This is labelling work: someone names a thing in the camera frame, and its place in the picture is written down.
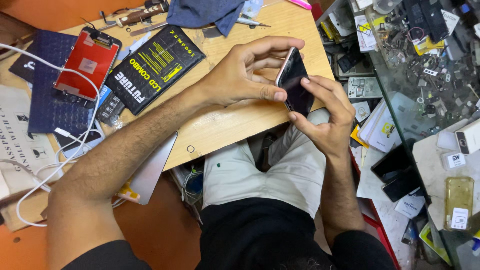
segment left hand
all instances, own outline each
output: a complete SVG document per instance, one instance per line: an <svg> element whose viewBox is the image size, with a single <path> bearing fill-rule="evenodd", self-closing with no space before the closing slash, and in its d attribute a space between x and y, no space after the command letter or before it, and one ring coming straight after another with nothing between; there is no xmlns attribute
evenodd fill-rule
<svg viewBox="0 0 480 270"><path fill-rule="evenodd" d="M263 37L237 44L192 87L198 87L206 105L228 106L243 99L285 101L287 93L275 82L253 71L280 68L291 47L302 49L305 41L293 37Z"/></svg>

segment phone case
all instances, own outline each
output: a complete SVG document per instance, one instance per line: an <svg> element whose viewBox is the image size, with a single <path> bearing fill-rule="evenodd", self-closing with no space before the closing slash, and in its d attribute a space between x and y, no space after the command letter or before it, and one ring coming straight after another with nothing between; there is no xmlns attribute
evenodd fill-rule
<svg viewBox="0 0 480 270"><path fill-rule="evenodd" d="M473 179L467 176L448 177L445 189L446 230L466 230L472 214Z"/></svg>

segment black sleeve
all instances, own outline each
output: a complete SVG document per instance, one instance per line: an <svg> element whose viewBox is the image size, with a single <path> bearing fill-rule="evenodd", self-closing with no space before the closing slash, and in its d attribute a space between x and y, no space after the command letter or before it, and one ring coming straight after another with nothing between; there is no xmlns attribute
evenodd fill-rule
<svg viewBox="0 0 480 270"><path fill-rule="evenodd" d="M342 270L396 270L384 245L366 232L337 235L332 255L335 265Z"/></svg>
<svg viewBox="0 0 480 270"><path fill-rule="evenodd" d="M130 244L116 240L99 245L67 264L63 270L151 270L150 266L135 256Z"/></svg>

